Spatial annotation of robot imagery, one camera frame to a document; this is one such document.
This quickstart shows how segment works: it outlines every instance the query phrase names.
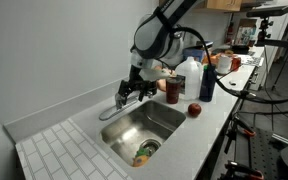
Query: cabinet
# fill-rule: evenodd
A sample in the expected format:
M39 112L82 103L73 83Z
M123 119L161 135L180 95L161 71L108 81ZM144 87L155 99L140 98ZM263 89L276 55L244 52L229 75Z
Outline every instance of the cabinet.
M239 11L242 4L242 0L206 0L205 3L197 4L194 8L195 11Z
M224 11L239 11L241 4L242 0L207 0L204 8Z
M242 0L242 3L270 3L274 0Z

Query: cup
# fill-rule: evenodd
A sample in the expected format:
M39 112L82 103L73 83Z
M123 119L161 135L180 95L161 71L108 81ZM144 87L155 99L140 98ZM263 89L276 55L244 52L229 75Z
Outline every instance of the cup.
M217 73L221 75L225 75L230 72L231 69L231 64L232 64L232 58L221 55L218 59L218 64L217 64Z
M176 104L181 91L182 79L179 77L166 79L166 102Z

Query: tiled backsplash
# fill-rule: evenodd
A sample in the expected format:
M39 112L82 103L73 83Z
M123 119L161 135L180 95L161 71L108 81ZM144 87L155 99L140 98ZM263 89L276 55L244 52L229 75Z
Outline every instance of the tiled backsplash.
M72 120L16 144L27 180L131 180Z

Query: sink basin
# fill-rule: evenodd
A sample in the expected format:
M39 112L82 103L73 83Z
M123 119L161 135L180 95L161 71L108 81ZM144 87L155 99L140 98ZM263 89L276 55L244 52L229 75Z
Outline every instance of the sink basin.
M140 147L152 156L183 123L185 115L154 101L148 101L101 131L103 141L127 164Z

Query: apple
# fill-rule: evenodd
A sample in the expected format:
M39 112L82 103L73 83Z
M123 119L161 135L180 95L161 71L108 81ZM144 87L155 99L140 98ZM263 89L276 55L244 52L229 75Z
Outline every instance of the apple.
M188 114L190 114L193 117L197 117L201 113L202 108L199 104L192 103L188 106L187 110L188 110Z

